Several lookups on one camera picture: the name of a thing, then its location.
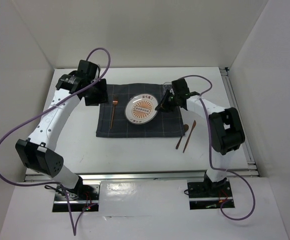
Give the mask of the copper knife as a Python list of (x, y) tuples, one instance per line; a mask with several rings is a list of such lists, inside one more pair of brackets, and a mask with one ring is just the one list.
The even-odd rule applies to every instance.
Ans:
[(188, 146), (188, 144), (189, 144), (189, 141), (190, 141), (190, 138), (191, 138), (192, 132), (193, 132), (194, 128), (196, 127), (196, 125), (197, 125), (197, 122), (196, 122), (196, 120), (194, 120), (194, 121), (193, 121), (193, 124), (192, 124), (192, 127), (191, 127), (191, 129), (190, 129), (189, 135), (188, 135), (188, 137), (187, 137), (186, 143), (185, 143), (185, 145), (184, 145), (184, 148), (183, 148), (182, 153), (185, 152), (185, 150), (186, 150), (186, 148), (187, 148), (187, 146)]

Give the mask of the clear drinking glass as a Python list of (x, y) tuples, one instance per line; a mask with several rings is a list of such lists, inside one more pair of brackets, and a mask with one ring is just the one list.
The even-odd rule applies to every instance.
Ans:
[(171, 82), (165, 82), (163, 83), (163, 95), (165, 95), (166, 92), (169, 92), (170, 94), (174, 94), (173, 93), (173, 87), (172, 87), (172, 83)]

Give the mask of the orange patterned plate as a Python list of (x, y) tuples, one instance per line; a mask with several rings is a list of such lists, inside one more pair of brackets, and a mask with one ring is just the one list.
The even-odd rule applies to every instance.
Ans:
[(125, 107), (126, 119), (134, 125), (143, 125), (155, 118), (158, 111), (157, 99), (149, 93), (133, 96)]

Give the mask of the copper fork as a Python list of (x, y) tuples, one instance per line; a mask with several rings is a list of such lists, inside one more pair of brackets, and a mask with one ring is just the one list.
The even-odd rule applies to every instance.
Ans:
[(111, 114), (111, 121), (110, 121), (110, 129), (112, 129), (112, 126), (113, 126), (113, 121), (114, 121), (114, 115), (115, 115), (115, 109), (116, 109), (116, 106), (118, 105), (118, 99), (114, 99), (112, 101), (112, 114)]

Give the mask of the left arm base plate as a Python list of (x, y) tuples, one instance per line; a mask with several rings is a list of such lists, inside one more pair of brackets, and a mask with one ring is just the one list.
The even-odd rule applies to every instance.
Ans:
[[(81, 212), (84, 208), (86, 212), (97, 212), (99, 210), (99, 192), (100, 182), (90, 182), (89, 186), (93, 189), (93, 192), (84, 193), (83, 197), (77, 196), (68, 192), (69, 203), (71, 211), (74, 213)], [(68, 206), (65, 193), (60, 186), (45, 187), (51, 191), (54, 191), (54, 200), (52, 206), (53, 213), (67, 213)]]

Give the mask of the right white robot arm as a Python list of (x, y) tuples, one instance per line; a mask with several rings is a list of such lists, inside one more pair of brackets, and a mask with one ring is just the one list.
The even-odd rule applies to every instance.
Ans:
[(214, 196), (227, 181), (227, 171), (235, 152), (245, 142), (245, 133), (236, 108), (224, 108), (203, 98), (212, 84), (205, 77), (200, 78), (210, 84), (207, 90), (191, 92), (184, 77), (174, 80), (173, 91), (164, 93), (155, 110), (168, 113), (180, 107), (207, 121), (210, 166), (204, 173), (203, 191), (208, 196)]

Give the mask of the dark grey checked cloth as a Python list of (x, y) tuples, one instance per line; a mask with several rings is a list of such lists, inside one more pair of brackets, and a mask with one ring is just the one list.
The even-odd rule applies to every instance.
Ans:
[[(158, 112), (146, 124), (132, 124), (125, 117), (125, 107), (129, 100), (139, 94), (152, 94), (158, 101), (163, 97), (162, 84), (132, 83), (108, 84), (108, 102), (99, 110), (96, 136), (99, 138), (177, 138), (184, 135), (184, 123), (179, 108), (173, 112)], [(118, 99), (112, 129), (110, 121), (112, 101)]]

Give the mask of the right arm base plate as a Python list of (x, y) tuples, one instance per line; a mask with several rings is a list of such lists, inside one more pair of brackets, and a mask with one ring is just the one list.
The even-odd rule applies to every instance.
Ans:
[(189, 198), (190, 210), (210, 210), (223, 208), (235, 208), (233, 193), (229, 181), (220, 188), (207, 191), (202, 182), (188, 182), (184, 194)]

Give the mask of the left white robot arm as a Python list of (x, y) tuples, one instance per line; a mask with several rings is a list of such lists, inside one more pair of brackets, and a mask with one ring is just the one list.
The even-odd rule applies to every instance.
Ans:
[(49, 105), (53, 110), (42, 116), (26, 140), (19, 139), (15, 145), (26, 168), (61, 183), (73, 200), (93, 193), (94, 189), (84, 185), (82, 178), (64, 165), (63, 157), (55, 149), (63, 127), (81, 99), (85, 99), (86, 106), (108, 101), (106, 80), (98, 80), (99, 74), (98, 65), (81, 60), (77, 70), (62, 75)]

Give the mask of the brown wooden spoon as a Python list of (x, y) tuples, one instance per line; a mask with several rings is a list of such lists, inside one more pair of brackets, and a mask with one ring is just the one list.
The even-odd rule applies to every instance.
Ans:
[[(185, 125), (184, 125), (184, 135), (185, 135), (185, 133), (188, 131), (188, 129), (189, 129), (189, 125), (188, 125), (188, 124), (185, 124)], [(178, 140), (178, 142), (177, 142), (177, 144), (176, 144), (176, 147), (175, 147), (176, 150), (179, 148), (183, 136), (181, 136), (180, 139)]]

